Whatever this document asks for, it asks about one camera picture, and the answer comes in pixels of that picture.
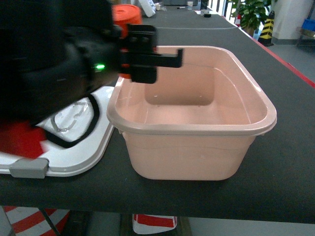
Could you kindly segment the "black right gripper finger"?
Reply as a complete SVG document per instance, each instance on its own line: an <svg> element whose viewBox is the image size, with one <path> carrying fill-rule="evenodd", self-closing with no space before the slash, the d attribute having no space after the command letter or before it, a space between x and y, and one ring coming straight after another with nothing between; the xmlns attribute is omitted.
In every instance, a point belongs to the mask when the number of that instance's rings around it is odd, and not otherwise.
<svg viewBox="0 0 315 236"><path fill-rule="evenodd" d="M176 54L156 54L155 66L180 68L183 65L184 49L178 49Z"/></svg>

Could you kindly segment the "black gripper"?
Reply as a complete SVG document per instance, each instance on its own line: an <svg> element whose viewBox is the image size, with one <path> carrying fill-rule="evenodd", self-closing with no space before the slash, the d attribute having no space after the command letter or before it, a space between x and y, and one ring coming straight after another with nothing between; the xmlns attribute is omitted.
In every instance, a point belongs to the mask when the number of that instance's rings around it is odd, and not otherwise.
<svg viewBox="0 0 315 236"><path fill-rule="evenodd" d="M154 83L152 53L121 34L109 0L1 1L1 122L39 123L119 73Z"/></svg>

